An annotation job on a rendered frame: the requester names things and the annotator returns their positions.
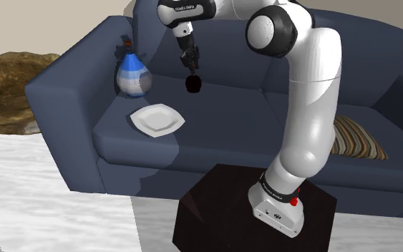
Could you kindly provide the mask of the black round cup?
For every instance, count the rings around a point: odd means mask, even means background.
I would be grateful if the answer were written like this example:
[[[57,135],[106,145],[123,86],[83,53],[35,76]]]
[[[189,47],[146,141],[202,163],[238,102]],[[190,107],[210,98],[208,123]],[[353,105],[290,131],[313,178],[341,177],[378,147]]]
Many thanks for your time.
[[[191,74],[186,78],[185,86],[189,93],[198,93],[202,86],[202,80],[198,75]]]

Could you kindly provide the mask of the blue and white vase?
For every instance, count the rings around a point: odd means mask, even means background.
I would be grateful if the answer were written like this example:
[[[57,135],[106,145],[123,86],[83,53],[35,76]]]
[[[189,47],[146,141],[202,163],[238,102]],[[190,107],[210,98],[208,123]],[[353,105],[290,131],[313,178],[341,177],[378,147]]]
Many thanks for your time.
[[[123,39],[125,55],[117,71],[117,86],[131,97],[143,97],[152,87],[152,74],[134,53],[129,37]]]

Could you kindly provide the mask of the brown striped cushion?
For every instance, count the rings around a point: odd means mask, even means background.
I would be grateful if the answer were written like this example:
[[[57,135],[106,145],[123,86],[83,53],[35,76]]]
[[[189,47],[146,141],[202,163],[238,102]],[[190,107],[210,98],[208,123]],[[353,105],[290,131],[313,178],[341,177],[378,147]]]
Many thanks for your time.
[[[347,116],[334,119],[335,141],[332,155],[370,160],[388,160],[381,145],[360,124]]]

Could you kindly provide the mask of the dark blue sofa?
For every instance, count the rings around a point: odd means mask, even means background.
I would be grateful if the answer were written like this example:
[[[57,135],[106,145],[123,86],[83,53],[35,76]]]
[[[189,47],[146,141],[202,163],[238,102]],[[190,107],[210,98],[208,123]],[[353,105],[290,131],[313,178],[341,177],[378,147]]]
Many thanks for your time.
[[[202,87],[188,71],[158,0],[136,0],[133,17],[109,16],[25,87],[42,136],[68,188],[181,198],[217,164],[267,168],[280,150],[288,106],[288,63],[252,52],[246,23],[194,23]],[[403,218],[403,29],[334,11],[313,10],[319,27],[341,35],[337,114],[367,130],[388,160],[332,155],[312,182],[337,211]],[[143,97],[117,86],[129,37],[152,74]],[[185,123],[162,137],[138,130],[130,115],[164,104]]]

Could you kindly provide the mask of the white square plate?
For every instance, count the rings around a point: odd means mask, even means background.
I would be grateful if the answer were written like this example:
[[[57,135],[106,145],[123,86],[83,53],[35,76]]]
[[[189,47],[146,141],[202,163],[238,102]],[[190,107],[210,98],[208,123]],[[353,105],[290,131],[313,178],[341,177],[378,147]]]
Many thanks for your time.
[[[162,137],[178,130],[185,119],[173,108],[164,104],[148,105],[130,115],[134,126],[150,137]]]

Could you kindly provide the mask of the dark robot stand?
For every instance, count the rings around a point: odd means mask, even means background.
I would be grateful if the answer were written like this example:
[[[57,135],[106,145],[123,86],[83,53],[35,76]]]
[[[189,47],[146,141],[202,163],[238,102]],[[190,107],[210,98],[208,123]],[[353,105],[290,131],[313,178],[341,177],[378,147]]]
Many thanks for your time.
[[[180,252],[328,252],[336,199],[305,181],[304,226],[295,238],[253,216],[248,190],[262,168],[216,165],[179,201],[173,243]]]

